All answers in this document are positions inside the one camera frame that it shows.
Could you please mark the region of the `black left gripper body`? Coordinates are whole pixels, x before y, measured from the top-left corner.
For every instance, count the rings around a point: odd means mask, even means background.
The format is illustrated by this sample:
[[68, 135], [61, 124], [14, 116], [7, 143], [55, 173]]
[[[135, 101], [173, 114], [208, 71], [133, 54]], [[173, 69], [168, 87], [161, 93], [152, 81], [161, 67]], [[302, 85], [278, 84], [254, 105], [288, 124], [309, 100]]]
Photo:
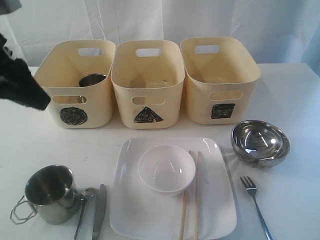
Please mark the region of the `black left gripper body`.
[[13, 102], [23, 102], [24, 97], [15, 76], [16, 61], [13, 52], [6, 46], [7, 39], [0, 34], [0, 98]]

